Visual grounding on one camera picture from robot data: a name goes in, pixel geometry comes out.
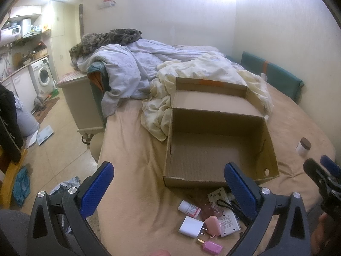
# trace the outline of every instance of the bed sheet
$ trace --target bed sheet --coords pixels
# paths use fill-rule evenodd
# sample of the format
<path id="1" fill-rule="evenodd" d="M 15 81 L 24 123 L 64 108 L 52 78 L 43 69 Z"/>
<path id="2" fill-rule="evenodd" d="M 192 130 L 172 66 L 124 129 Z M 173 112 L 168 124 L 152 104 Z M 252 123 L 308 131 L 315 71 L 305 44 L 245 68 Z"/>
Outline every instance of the bed sheet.
<path id="1" fill-rule="evenodd" d="M 298 191 L 309 210 L 318 201 L 318 188 L 304 173 L 304 159 L 296 153 L 296 145 L 301 137 L 309 139 L 309 157 L 316 161 L 323 154 L 335 159 L 335 149 L 297 104 L 274 87 L 268 88 L 274 103 L 268 128 L 280 176 L 262 186 L 281 195 Z M 189 190 L 164 186 L 166 142 L 159 142 L 141 126 L 141 111 L 142 101 L 127 100 L 107 120 L 99 162 L 111 162 L 115 176 L 98 206 L 102 243 L 119 256 L 148 256 L 158 249 L 172 256 L 207 255 L 195 239 L 178 233 L 185 215 L 177 207 Z M 273 217 L 258 252 L 265 249 L 276 220 Z M 239 233 L 234 233 L 214 241 L 224 247 L 221 255 L 226 255 L 238 239 Z"/>

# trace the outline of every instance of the brown lid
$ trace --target brown lid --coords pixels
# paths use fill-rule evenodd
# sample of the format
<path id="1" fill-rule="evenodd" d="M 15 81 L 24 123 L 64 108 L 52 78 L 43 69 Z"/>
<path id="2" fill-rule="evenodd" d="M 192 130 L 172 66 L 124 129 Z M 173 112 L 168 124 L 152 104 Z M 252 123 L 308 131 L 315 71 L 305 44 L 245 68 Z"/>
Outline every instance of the brown lid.
<path id="1" fill-rule="evenodd" d="M 311 149 L 311 143 L 305 137 L 301 138 L 300 142 L 301 142 L 301 145 L 303 146 L 304 149 L 306 149 L 306 150 Z"/>

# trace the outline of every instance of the box lid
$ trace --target box lid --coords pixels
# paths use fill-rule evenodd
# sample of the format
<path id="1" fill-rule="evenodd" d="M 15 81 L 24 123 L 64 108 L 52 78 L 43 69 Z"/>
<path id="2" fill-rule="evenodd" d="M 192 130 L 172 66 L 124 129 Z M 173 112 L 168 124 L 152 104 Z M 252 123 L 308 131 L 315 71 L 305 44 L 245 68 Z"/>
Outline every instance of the box lid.
<path id="1" fill-rule="evenodd" d="M 265 108 L 247 86 L 212 80 L 176 78 L 172 108 L 264 116 Z"/>

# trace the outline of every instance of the washing machine door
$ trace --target washing machine door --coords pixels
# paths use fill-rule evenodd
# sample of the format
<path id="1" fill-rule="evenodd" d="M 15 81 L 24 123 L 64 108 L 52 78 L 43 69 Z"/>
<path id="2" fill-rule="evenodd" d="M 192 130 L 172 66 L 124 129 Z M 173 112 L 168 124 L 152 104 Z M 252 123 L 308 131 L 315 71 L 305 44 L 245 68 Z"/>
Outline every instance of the washing machine door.
<path id="1" fill-rule="evenodd" d="M 38 81 L 40 85 L 43 87 L 47 86 L 51 81 L 51 78 L 48 74 L 47 69 L 48 69 L 47 66 L 43 66 L 42 68 L 40 68 L 39 74 L 38 74 Z"/>

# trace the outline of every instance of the open cardboard box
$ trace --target open cardboard box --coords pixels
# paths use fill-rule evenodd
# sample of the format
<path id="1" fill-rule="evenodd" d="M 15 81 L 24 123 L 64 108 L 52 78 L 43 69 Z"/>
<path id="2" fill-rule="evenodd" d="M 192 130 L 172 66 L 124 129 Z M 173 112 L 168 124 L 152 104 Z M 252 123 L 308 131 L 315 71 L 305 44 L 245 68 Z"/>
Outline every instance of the open cardboard box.
<path id="1" fill-rule="evenodd" d="M 226 186 L 229 162 L 258 184 L 279 176 L 264 106 L 248 87 L 176 78 L 170 100 L 165 186 Z"/>

